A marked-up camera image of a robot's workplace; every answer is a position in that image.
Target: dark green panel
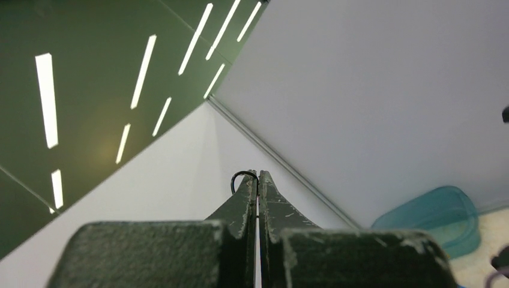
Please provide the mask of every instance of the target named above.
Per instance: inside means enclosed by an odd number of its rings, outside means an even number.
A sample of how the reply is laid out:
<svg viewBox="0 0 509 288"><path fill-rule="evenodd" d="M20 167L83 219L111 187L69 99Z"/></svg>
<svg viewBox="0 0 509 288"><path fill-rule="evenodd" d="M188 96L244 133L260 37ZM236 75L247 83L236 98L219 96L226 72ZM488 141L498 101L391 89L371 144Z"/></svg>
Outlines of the dark green panel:
<svg viewBox="0 0 509 288"><path fill-rule="evenodd" d="M198 27L198 23L202 18L206 5L213 3L214 7L212 8L212 12L201 35L201 37L209 44L209 46L213 44L217 34L219 33L219 30L221 29L221 26L223 26L223 22L226 19L228 12L235 2L235 0L193 0L193 4L190 5L189 0L159 1L167 5L167 7L169 7L174 13L181 17L182 20L185 21L193 29ZM244 27L247 19L251 15L251 12L253 12L256 3L258 3L258 0L240 0L235 13L233 14L233 17L231 18L230 24L225 30L214 54L219 52L219 54L221 54L228 62L234 62L235 58L242 49L242 45L245 43L253 27L256 25L256 22L259 20L265 7L267 6L266 4L261 6L249 29L245 33L242 40L238 43L236 39L242 31L242 28Z"/></svg>
<svg viewBox="0 0 509 288"><path fill-rule="evenodd" d="M185 72L179 76L182 59L207 2L0 1L0 165L50 205L56 205L51 173L59 169L64 201L59 212L69 208L201 105L224 64L211 92L217 89L256 23L255 18L243 40L236 42L256 5L256 1L242 0L218 49L206 61L232 3L214 3L204 37L198 39ZM193 22L193 17L197 17L195 23L187 23ZM152 35L157 38L145 81L137 107L131 109ZM35 62L37 55L45 53L52 57L58 124L58 144L51 149L46 143ZM152 132L168 97L172 101L154 137ZM130 131L121 162L116 164L126 124L130 124ZM11 186L0 186L0 195L4 189L15 189ZM27 214L23 221L30 222L35 217L33 223L37 225L32 223L30 229L16 231L21 236L13 238L10 246L6 244L10 247L6 251L21 244L53 217L43 202L21 186L17 189L23 196L16 201L22 203L13 202L13 206L20 205L22 210L28 205L27 209L42 215ZM32 209L34 204L41 208ZM0 211L2 225L14 230L21 227L11 224L21 220L6 220L9 217Z"/></svg>
<svg viewBox="0 0 509 288"><path fill-rule="evenodd" d="M49 208L0 171L0 259L54 216Z"/></svg>

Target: blue plastic tub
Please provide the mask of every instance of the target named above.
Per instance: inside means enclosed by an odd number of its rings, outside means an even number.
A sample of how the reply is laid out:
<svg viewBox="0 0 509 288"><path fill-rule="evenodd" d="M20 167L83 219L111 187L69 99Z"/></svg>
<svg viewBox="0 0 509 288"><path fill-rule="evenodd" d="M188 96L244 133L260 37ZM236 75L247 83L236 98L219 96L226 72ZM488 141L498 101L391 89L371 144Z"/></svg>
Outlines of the blue plastic tub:
<svg viewBox="0 0 509 288"><path fill-rule="evenodd" d="M453 186L437 188L382 215L372 229L425 230L451 259L473 252L481 243L477 210Z"/></svg>

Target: white wall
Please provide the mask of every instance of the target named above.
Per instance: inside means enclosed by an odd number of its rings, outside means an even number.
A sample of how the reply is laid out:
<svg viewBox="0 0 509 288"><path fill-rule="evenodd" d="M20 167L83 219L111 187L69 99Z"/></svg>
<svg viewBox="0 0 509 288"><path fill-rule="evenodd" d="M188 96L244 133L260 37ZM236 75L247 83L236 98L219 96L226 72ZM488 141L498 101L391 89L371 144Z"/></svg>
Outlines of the white wall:
<svg viewBox="0 0 509 288"><path fill-rule="evenodd" d="M216 93L355 220L509 203L509 1L274 0Z"/></svg>
<svg viewBox="0 0 509 288"><path fill-rule="evenodd" d="M323 227L342 222L208 103L0 262L0 287L43 287L70 236L101 220L203 220L230 195L231 176L271 172L280 192Z"/></svg>

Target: ceiling light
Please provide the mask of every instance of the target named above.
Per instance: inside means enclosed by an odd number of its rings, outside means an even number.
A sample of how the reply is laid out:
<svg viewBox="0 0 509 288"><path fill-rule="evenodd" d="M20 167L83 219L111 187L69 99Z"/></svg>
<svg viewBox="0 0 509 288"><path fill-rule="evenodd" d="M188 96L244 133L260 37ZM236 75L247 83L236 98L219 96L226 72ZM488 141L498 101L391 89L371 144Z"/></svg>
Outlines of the ceiling light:
<svg viewBox="0 0 509 288"><path fill-rule="evenodd" d="M48 148L58 145L56 128L55 88L53 86L53 64L51 54L46 53L35 57L39 91L43 108L44 132Z"/></svg>
<svg viewBox="0 0 509 288"><path fill-rule="evenodd" d="M185 53L184 60L182 60L182 64L180 65L180 69L178 70L179 75L182 75L182 73L184 73L185 66L187 66L187 62L189 61L189 58L191 58L191 54L193 53L194 46L196 45L198 38L200 38L200 35L203 31L203 27L205 27L208 16L210 15L210 12L212 11L212 7L213 7L212 3L207 4L207 6L205 7L205 11L203 12L202 19L200 20L200 23L198 24L198 28L196 28L196 31L194 32L193 38L191 39L191 43L189 43L189 47L187 48L187 52Z"/></svg>
<svg viewBox="0 0 509 288"><path fill-rule="evenodd" d="M53 185L53 197L55 198L55 208L59 209L64 206L64 196L62 194L62 175L60 174L60 169L56 169L53 173L51 173L51 183ZM49 212L51 214L55 213L55 211L49 208Z"/></svg>
<svg viewBox="0 0 509 288"><path fill-rule="evenodd" d="M131 109L138 106L138 100L140 100L140 94L142 93L143 81L145 81L146 71L152 56L152 50L154 50L155 39L157 36L154 34L148 37L148 42L145 48L145 54L142 60L142 66L140 67L140 73L138 74L138 80L136 81L136 87L134 88L133 101L131 101Z"/></svg>
<svg viewBox="0 0 509 288"><path fill-rule="evenodd" d="M129 129L131 128L131 124L127 124L124 127L124 132L122 133L122 139L120 140L120 147L118 148L118 153L116 155L115 163L120 163L122 160L122 154L124 153L125 142L127 141L127 135L129 135Z"/></svg>
<svg viewBox="0 0 509 288"><path fill-rule="evenodd" d="M219 41L221 41L221 37L223 36L226 28L228 27L230 20L232 20L233 14L235 13L235 10L237 9L239 3L240 0L235 0L235 2L232 5L232 8L230 9L230 12L228 12L226 19L223 22L223 26L221 26L221 29L219 30L219 33L217 34L214 40L214 43L210 47L210 50L208 51L207 56L205 57L207 61L210 59L210 57L212 57L212 53L214 53L214 50L217 48L217 45L219 44Z"/></svg>
<svg viewBox="0 0 509 288"><path fill-rule="evenodd" d="M212 87L214 87L215 82L217 81L217 78L219 78L219 75L221 72L223 72L224 69L224 63L221 64L221 67L219 67L219 70L217 70L217 73L215 74L214 78L212 79L212 82L210 82L210 85L205 92L205 95L203 95L203 99L206 99L208 97L208 94L210 93L210 90L212 90Z"/></svg>
<svg viewBox="0 0 509 288"><path fill-rule="evenodd" d="M159 127L161 127L161 123L163 122L164 116L166 115L166 111L168 110L168 106L170 106L171 101L172 97L168 97L168 99L166 99L166 102L164 103L163 106L163 110L161 111L161 115L159 115L159 119L157 120L157 123L155 125L154 132L152 132L152 136L157 135Z"/></svg>
<svg viewBox="0 0 509 288"><path fill-rule="evenodd" d="M255 18L256 13L258 13L258 10L260 10L261 6L262 6L261 2L256 3L256 6L254 6L254 10L251 13L251 16L249 16L249 18L247 19L247 22L245 23L244 27L242 28L242 31L239 34L239 37L237 38L237 42L240 42L240 40L242 40L242 37L244 36L244 34L247 31L247 28L249 28L249 26L251 25L251 22Z"/></svg>

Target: cable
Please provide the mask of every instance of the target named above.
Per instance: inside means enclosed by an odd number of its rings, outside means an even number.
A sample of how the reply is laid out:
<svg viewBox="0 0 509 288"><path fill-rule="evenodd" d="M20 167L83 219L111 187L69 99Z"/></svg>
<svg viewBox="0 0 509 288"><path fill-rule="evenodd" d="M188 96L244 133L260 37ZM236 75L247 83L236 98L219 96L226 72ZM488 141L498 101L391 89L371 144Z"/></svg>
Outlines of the cable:
<svg viewBox="0 0 509 288"><path fill-rule="evenodd" d="M498 276L508 276L509 275L509 266L498 268L497 271L491 273L486 279L485 288L491 288L493 280Z"/></svg>
<svg viewBox="0 0 509 288"><path fill-rule="evenodd" d="M232 190L232 195L235 194L235 178L237 178L237 176L239 175L249 175L251 177L253 177L254 179L256 179L256 196L258 197L258 176L256 176L256 174L254 174L253 172L249 172L249 171L239 171L235 174L233 174L233 177L232 177L232 182L230 183L230 188Z"/></svg>

